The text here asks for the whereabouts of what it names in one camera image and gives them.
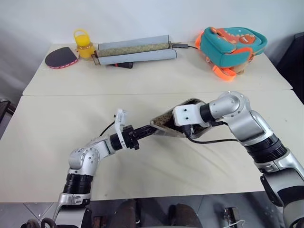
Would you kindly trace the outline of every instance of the gray floor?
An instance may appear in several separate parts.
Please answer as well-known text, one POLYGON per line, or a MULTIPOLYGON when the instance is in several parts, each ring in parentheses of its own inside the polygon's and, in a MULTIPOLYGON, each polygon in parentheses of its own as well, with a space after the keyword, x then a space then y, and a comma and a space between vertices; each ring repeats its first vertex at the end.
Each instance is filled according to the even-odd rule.
MULTIPOLYGON (((108 216, 109 222, 119 200, 92 201, 89 207, 93 216, 108 216)), ((142 199, 142 226, 162 225, 170 205, 178 203, 191 206, 197 213, 204 228, 221 228, 226 225, 223 217, 225 207, 237 207, 243 228, 283 228, 282 216, 270 203, 264 192, 221 194, 205 196, 158 197, 142 199)), ((51 218, 56 203, 0 204, 0 227, 19 228, 28 219, 41 221, 51 218)))

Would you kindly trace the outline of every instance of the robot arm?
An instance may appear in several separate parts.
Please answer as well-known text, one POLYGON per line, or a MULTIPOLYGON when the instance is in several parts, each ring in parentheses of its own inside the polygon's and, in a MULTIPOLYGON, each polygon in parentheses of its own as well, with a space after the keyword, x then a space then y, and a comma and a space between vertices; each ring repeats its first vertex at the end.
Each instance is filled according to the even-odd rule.
POLYGON ((177 106, 173 116, 177 126, 188 129, 188 137, 193 133, 192 124, 206 126, 224 119, 263 174, 261 181, 270 200, 284 207, 286 227, 304 218, 304 169, 260 114, 251 110, 248 98, 226 92, 208 104, 177 106))

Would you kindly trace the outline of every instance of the yellow bottle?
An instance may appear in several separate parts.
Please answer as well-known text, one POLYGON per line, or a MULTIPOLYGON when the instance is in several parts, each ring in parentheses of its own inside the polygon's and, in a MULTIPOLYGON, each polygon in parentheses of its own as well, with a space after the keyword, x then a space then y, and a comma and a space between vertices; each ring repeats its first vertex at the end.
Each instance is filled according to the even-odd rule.
POLYGON ((91 55, 94 54, 95 48, 93 43, 90 41, 88 33, 82 29, 75 30, 74 39, 77 43, 77 51, 81 58, 85 60, 92 60, 91 55))

